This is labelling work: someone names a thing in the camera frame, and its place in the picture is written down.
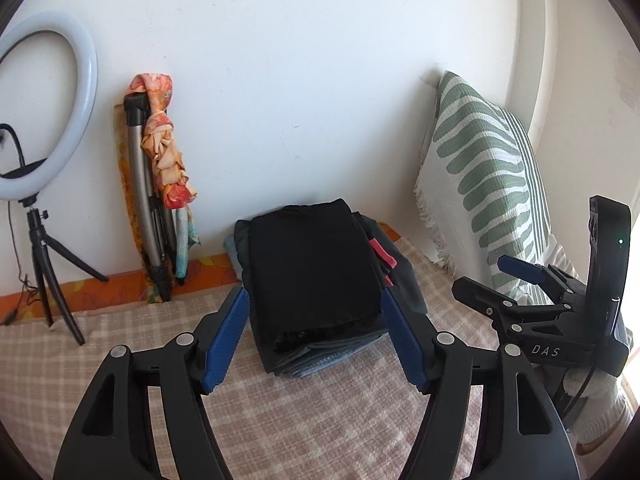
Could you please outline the right hand white glove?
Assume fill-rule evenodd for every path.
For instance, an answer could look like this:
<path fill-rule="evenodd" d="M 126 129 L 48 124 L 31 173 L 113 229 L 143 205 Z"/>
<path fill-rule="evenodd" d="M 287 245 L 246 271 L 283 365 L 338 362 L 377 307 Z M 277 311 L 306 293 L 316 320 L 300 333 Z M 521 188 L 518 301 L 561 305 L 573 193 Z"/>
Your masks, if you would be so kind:
<path fill-rule="evenodd" d="M 611 452 L 622 440 L 634 411 L 627 399 L 620 378 L 596 370 L 582 393 L 578 390 L 587 378 L 587 370 L 569 370 L 563 387 L 570 396 L 585 404 L 570 423 L 570 433 L 577 442 L 577 454 L 585 456 L 599 451 Z"/>

